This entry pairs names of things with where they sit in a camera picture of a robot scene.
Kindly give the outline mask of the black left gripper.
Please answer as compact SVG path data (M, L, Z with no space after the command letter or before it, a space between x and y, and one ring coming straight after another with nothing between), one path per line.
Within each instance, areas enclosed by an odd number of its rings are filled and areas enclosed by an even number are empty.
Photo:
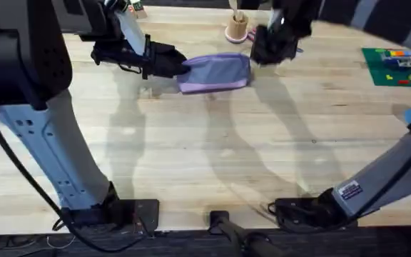
M149 76L172 79L191 71L191 67L184 66L188 59L175 46L151 40L145 43L141 55L125 39L97 41L91 58L96 65L101 62L116 64L123 71L140 74L143 79Z

